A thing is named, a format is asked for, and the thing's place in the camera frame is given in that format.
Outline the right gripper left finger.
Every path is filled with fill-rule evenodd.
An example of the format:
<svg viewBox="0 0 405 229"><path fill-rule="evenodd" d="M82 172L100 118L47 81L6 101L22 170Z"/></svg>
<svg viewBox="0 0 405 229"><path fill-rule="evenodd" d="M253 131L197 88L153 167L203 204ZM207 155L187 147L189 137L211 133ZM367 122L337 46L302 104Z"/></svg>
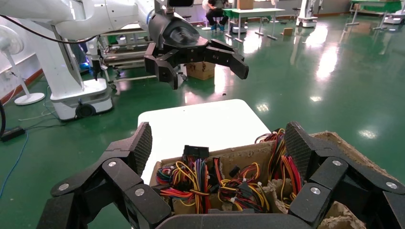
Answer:
<svg viewBox="0 0 405 229"><path fill-rule="evenodd" d="M171 208L141 178L151 148L151 127L142 122L133 136L112 142L94 164L51 189L37 228L85 229L110 204L131 227L156 228Z"/></svg>

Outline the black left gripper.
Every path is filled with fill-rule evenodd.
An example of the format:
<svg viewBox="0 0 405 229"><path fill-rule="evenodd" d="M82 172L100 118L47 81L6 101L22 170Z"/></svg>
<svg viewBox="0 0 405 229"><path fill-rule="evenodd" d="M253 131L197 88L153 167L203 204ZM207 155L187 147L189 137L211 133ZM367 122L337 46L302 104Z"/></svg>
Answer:
<svg viewBox="0 0 405 229"><path fill-rule="evenodd" d="M155 75L160 82L178 89L175 67L180 63L210 62L228 67L245 80L249 66L239 51L217 39L208 41L179 15L156 12L148 23L151 42L144 54L145 71Z"/></svg>

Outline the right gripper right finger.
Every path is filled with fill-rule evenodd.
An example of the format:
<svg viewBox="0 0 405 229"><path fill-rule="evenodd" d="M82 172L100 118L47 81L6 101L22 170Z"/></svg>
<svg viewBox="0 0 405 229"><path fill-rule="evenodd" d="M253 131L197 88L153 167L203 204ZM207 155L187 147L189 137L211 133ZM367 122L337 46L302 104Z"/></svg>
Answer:
<svg viewBox="0 0 405 229"><path fill-rule="evenodd" d="M290 215L316 228L339 202L368 229L404 228L403 184L355 162L331 141L310 136L298 122L286 125L284 140L305 181L290 204Z"/></svg>

